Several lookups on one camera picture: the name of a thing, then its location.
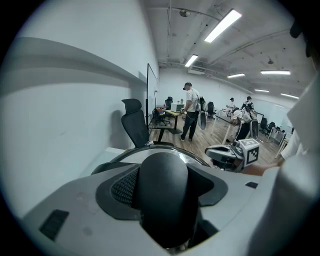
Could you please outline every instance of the black mesh panel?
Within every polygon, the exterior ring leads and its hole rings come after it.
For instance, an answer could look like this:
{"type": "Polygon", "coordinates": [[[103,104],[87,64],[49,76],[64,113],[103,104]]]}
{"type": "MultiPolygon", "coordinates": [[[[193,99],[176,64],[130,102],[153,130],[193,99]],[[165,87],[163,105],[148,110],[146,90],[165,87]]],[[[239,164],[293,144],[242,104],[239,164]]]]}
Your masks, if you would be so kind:
{"type": "Polygon", "coordinates": [[[132,207],[133,195],[136,186],[138,170],[123,177],[111,187],[111,194],[118,202],[132,207]]]}

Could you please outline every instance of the air conditioner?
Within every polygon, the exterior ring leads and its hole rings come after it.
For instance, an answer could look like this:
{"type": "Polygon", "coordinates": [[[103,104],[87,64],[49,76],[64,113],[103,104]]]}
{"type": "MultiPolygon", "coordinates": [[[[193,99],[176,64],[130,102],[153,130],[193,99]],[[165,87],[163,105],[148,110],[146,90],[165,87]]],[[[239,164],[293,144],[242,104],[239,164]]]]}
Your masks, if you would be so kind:
{"type": "Polygon", "coordinates": [[[188,69],[188,73],[196,74],[196,75],[203,75],[206,73],[206,70],[201,67],[192,66],[188,69]]]}

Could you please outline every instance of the white wall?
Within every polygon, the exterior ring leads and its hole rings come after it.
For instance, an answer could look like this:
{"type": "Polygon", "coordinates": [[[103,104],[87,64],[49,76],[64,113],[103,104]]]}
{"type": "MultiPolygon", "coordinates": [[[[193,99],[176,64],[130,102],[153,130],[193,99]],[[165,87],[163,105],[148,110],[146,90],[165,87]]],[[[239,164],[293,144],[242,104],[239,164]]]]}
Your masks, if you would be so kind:
{"type": "MultiPolygon", "coordinates": [[[[147,63],[158,75],[146,17],[138,0],[49,1],[18,36],[70,45],[146,77],[147,63]]],[[[37,61],[41,67],[25,56],[15,61],[27,66],[7,66],[0,77],[0,177],[13,213],[22,217],[78,178],[106,147],[132,146],[121,100],[144,99],[145,89],[94,67],[50,66],[45,59],[37,61]]]]}
{"type": "Polygon", "coordinates": [[[297,99],[268,94],[255,94],[251,97],[255,111],[263,114],[268,124],[274,122],[275,125],[281,127],[282,130],[291,132],[292,124],[289,122],[287,113],[296,104],[297,99]]]}
{"type": "Polygon", "coordinates": [[[204,75],[189,74],[185,69],[164,68],[160,69],[159,87],[156,94],[156,104],[165,104],[168,96],[173,98],[173,102],[183,99],[186,102],[186,91],[183,90],[185,83],[190,82],[192,87],[199,91],[205,102],[213,102],[218,109],[226,108],[230,104],[230,98],[234,98],[236,107],[241,107],[247,99],[248,94],[237,88],[231,87],[204,75]]]}
{"type": "Polygon", "coordinates": [[[252,97],[252,101],[261,100],[261,101],[281,105],[289,109],[291,109],[298,101],[297,99],[290,98],[287,96],[282,96],[282,95],[274,96],[274,95],[270,95],[269,93],[264,93],[264,94],[256,93],[254,95],[251,95],[251,97],[252,97]]]}

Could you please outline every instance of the ceiling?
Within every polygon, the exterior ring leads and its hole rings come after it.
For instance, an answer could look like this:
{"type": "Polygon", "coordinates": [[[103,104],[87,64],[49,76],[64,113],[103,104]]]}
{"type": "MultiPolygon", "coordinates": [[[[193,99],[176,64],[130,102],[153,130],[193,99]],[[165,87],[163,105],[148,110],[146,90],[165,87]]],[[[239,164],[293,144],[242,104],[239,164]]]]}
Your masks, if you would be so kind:
{"type": "Polygon", "coordinates": [[[272,95],[300,96],[313,78],[304,39],[289,31],[294,22],[282,6],[271,0],[145,0],[160,68],[192,64],[213,79],[245,91],[268,90],[272,95]],[[180,9],[190,11],[182,17],[180,9]],[[212,43],[205,38],[231,9],[242,14],[212,43]],[[290,70],[291,75],[263,75],[261,70],[290,70]],[[245,73],[245,76],[227,78],[245,73]]]}

